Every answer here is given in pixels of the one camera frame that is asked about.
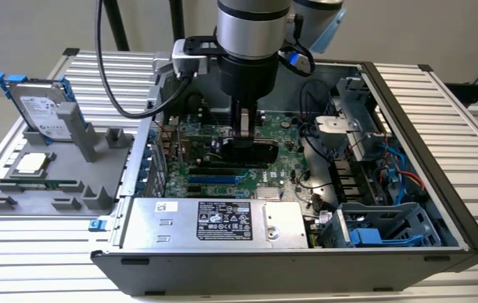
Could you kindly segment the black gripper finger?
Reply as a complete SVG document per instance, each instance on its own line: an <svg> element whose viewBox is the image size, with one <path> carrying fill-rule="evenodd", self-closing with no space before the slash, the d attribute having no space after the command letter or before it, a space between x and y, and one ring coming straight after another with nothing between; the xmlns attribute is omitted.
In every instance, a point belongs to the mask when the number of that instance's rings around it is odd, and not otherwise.
<svg viewBox="0 0 478 303"><path fill-rule="evenodd" d="M253 138L256 135L257 100L230 97L230 122L233 136Z"/></svg>

